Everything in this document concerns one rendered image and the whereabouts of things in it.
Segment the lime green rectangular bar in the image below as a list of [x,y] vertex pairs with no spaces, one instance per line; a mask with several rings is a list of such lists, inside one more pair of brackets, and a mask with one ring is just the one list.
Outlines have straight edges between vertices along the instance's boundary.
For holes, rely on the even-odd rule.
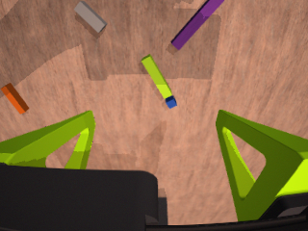
[[171,96],[172,95],[171,89],[168,86],[167,81],[165,80],[159,67],[157,67],[156,63],[154,62],[152,56],[149,54],[143,57],[141,59],[141,62],[145,66],[146,70],[148,71],[149,75],[153,79],[154,83],[156,84],[162,96],[164,98]]

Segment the purple rod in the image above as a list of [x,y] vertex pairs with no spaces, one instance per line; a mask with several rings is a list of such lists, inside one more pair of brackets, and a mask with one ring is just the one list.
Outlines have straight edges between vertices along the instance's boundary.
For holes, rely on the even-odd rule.
[[171,41],[180,50],[224,0],[207,0]]

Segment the grey rectangular bar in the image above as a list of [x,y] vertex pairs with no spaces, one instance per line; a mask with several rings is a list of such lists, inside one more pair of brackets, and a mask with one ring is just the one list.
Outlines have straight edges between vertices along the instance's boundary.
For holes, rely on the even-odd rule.
[[108,24],[85,1],[80,1],[74,11],[83,17],[98,33],[100,33]]

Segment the orange rod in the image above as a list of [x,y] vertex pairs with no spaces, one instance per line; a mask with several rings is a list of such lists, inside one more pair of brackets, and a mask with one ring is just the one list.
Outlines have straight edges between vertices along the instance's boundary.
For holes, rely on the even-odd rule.
[[4,92],[4,94],[7,96],[7,98],[11,101],[13,106],[20,114],[23,114],[28,109],[30,109],[11,83],[1,88],[1,91]]

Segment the small blue cube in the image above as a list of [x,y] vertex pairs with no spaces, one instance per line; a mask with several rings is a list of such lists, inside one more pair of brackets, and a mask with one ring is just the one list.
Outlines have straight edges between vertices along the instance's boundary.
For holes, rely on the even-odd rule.
[[166,103],[167,103],[167,106],[171,109],[175,106],[177,106],[177,103],[176,103],[176,100],[175,98],[172,96],[166,98]]

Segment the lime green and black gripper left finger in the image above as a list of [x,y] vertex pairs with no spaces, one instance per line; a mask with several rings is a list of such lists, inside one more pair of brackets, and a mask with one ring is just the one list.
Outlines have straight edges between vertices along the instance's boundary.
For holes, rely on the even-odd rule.
[[48,155],[78,135],[64,168],[86,169],[95,130],[92,111],[0,142],[0,163],[10,166],[46,167]]

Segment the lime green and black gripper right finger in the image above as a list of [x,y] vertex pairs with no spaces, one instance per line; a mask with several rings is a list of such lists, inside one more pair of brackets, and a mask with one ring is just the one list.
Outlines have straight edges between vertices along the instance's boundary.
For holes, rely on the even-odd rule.
[[[307,139],[224,110],[216,128],[238,221],[258,219],[279,196],[308,193]],[[265,156],[256,182],[230,131]]]

